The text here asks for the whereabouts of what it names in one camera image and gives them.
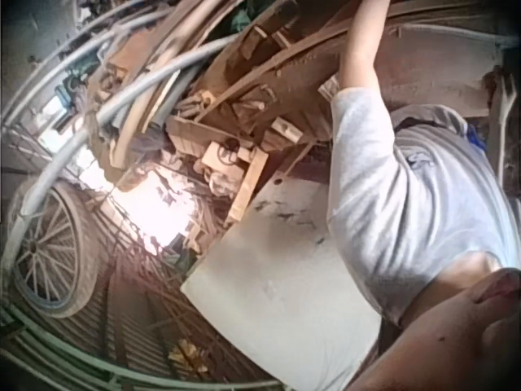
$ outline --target wagon wheel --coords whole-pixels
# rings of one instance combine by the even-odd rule
[[[34,184],[30,178],[16,190],[9,208],[9,231],[24,196]],[[31,221],[15,260],[15,285],[39,312],[65,318],[89,301],[99,268],[97,226],[66,182],[47,193],[41,213]]]

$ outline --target wheel rim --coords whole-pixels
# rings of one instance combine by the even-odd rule
[[[73,217],[59,193],[51,189],[15,261],[16,286],[30,302],[45,309],[69,302],[78,280],[77,244]]]

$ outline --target raised arm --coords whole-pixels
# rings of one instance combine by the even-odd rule
[[[374,58],[383,34],[390,0],[362,0],[348,31],[340,61],[339,86],[379,90]]]

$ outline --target white panel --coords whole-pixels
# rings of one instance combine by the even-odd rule
[[[185,282],[201,314],[252,361],[298,390],[340,390],[380,319],[326,228],[327,187],[273,180]]]

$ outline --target gray t-shirt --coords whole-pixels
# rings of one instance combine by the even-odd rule
[[[411,301],[464,253],[521,267],[518,227],[490,164],[442,106],[385,108],[379,91],[350,88],[332,102],[328,224],[362,294],[398,323]],[[442,126],[393,125],[406,117]]]

